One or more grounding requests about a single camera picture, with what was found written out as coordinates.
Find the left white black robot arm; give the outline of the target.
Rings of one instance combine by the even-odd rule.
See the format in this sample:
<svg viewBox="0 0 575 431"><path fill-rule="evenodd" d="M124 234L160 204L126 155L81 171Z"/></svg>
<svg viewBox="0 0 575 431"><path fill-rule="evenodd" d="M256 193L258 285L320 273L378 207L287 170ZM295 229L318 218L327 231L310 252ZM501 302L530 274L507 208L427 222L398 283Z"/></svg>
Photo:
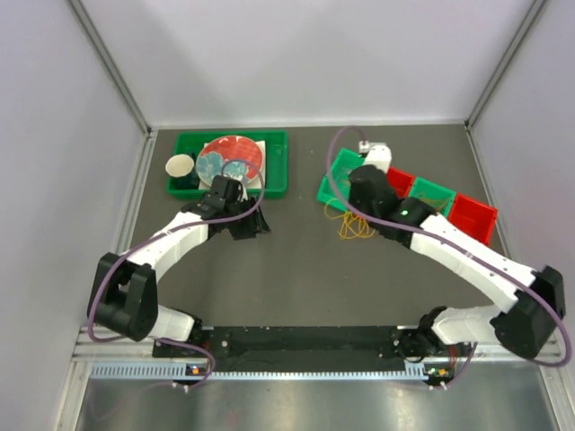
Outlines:
<svg viewBox="0 0 575 431"><path fill-rule="evenodd" d="M108 252L98 261L87 319L91 339L98 324L117 339L171 339L185 356L203 348L204 336L193 315L159 304L158 284L188 252L227 230L234 240L268 232L261 201L247 195L236 179L217 175L197 202L184 206L151 238L121 254Z"/></svg>

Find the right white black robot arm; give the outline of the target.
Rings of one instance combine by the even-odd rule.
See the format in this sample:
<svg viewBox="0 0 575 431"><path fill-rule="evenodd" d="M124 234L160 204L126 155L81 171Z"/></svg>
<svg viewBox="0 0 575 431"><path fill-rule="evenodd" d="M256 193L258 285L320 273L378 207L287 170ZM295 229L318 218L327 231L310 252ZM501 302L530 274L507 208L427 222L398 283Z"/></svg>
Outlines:
<svg viewBox="0 0 575 431"><path fill-rule="evenodd" d="M559 331L565 356L571 356L558 270L516 263L460 231L425 202L399 198L386 174L373 165L353 170L349 182L349 204L371 227L443 265L491 300L489 306L467 309L439 306L424 315L406 336L419 345L420 354L437 356L460 343L499 343L533 360Z"/></svg>

